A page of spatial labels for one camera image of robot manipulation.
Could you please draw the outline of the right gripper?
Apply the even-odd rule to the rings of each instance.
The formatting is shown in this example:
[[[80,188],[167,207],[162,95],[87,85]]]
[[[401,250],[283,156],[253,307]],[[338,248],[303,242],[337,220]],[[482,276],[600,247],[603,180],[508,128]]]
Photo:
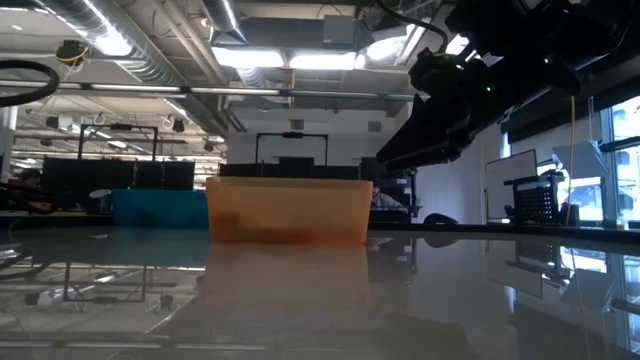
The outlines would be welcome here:
[[[422,51],[409,69],[411,113],[378,151],[389,171],[455,161],[500,112],[500,86],[479,59]]]

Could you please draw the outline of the black equipment cabinet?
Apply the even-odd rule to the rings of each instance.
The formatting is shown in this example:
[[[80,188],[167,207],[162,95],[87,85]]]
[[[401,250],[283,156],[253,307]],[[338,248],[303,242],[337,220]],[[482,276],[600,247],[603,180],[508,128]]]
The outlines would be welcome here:
[[[415,170],[389,171],[375,157],[362,158],[361,180],[377,183],[381,191],[403,204],[407,211],[378,211],[370,205],[369,223],[411,223],[419,215],[420,205],[415,192]]]

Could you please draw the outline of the black low cabinet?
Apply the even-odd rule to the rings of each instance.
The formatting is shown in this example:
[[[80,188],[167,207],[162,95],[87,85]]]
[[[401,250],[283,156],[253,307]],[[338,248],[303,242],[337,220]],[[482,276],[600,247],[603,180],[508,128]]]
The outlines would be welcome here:
[[[221,177],[358,180],[358,166],[316,165],[311,157],[282,157],[277,163],[222,164]]]

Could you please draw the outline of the whiteboard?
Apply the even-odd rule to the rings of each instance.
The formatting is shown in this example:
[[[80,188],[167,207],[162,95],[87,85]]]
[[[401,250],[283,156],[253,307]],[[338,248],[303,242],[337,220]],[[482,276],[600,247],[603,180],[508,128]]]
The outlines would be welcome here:
[[[537,156],[534,149],[485,165],[487,219],[506,218],[504,207],[514,205],[513,186],[507,181],[531,177],[537,174]]]

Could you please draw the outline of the black perforated crate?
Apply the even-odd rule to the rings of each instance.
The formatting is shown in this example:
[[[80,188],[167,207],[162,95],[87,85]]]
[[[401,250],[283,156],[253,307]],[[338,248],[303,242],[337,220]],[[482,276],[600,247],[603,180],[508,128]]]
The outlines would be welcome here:
[[[557,180],[553,175],[515,179],[514,220],[520,225],[559,225]]]

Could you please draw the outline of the orange translucent plastic bin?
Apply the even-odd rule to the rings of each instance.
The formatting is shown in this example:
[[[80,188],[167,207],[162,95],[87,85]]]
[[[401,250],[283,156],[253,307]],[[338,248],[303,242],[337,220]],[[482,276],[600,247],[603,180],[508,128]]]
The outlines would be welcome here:
[[[371,199],[370,181],[206,180],[210,237],[217,243],[360,245],[367,238]]]

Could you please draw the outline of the grey ceiling box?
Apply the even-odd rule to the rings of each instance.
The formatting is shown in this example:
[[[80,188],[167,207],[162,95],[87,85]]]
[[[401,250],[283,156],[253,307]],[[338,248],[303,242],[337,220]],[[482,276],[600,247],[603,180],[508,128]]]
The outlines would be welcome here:
[[[352,45],[355,21],[350,16],[325,15],[323,18],[323,42],[332,45]]]

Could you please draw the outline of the ceiling light panel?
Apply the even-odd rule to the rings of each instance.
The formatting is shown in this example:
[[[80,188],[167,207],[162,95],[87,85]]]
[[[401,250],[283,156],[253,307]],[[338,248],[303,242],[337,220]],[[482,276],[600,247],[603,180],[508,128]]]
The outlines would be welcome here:
[[[212,47],[217,61],[223,66],[236,69],[288,67],[303,70],[344,70],[356,68],[355,52],[348,53],[302,53],[286,60],[279,50],[245,50]]]

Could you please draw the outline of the grey tilted panel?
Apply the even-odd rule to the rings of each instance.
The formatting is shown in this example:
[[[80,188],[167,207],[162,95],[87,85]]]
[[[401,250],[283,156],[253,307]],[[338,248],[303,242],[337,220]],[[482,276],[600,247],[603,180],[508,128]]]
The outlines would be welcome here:
[[[602,178],[609,173],[603,153],[598,143],[593,140],[581,141],[573,146],[554,147],[553,157],[574,179]]]

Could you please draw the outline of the teal plastic bin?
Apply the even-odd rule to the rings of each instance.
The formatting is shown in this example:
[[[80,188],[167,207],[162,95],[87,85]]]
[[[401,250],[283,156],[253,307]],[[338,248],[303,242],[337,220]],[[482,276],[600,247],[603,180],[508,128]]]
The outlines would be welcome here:
[[[209,226],[203,192],[114,190],[111,201],[116,226],[162,229],[206,229]]]

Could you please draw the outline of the black monitor row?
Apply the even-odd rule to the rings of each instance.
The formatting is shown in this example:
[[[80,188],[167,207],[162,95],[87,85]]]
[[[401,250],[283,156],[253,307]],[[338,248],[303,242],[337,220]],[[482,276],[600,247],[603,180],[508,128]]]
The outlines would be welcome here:
[[[180,161],[123,161],[48,157],[41,189],[64,203],[91,201],[96,190],[194,190],[195,164]]]

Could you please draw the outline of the silver ceiling pipe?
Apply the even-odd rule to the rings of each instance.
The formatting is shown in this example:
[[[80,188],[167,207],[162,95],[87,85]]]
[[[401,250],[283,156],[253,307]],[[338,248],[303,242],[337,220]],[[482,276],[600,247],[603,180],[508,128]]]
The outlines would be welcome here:
[[[375,93],[375,92],[350,92],[328,90],[301,90],[301,89],[266,89],[266,88],[234,88],[234,87],[190,87],[190,86],[159,86],[159,85],[121,85],[99,84],[86,82],[63,82],[58,86],[61,90],[103,91],[124,93],[151,93],[154,95],[240,95],[240,96],[266,96],[266,97],[308,97],[308,98],[334,98],[350,100],[371,100],[387,102],[411,102],[412,94]]]

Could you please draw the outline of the white desk fan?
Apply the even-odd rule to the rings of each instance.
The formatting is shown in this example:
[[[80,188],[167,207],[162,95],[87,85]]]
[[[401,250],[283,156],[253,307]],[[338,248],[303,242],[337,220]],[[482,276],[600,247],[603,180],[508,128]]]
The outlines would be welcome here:
[[[112,190],[97,189],[89,193],[91,199],[91,211],[99,215],[109,215],[112,213]]]

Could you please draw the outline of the black rig frame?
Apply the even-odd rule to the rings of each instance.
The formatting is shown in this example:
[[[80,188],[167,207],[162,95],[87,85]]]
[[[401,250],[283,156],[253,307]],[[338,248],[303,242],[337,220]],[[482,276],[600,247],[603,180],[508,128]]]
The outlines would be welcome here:
[[[262,137],[281,137],[286,139],[301,139],[305,137],[309,138],[322,138],[325,142],[325,150],[324,150],[324,165],[328,166],[328,148],[329,148],[329,135],[328,134],[308,134],[297,131],[288,131],[281,133],[274,132],[258,132],[255,136],[255,148],[254,148],[254,163],[259,163],[259,148],[260,148],[260,139]]]

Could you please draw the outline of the small silver ceiling duct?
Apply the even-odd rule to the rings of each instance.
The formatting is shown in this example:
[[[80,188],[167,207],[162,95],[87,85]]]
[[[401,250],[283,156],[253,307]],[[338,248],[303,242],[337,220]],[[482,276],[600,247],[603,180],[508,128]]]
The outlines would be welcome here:
[[[202,7],[214,35],[227,35],[241,45],[247,45],[239,20],[236,16],[233,0],[201,0]]]

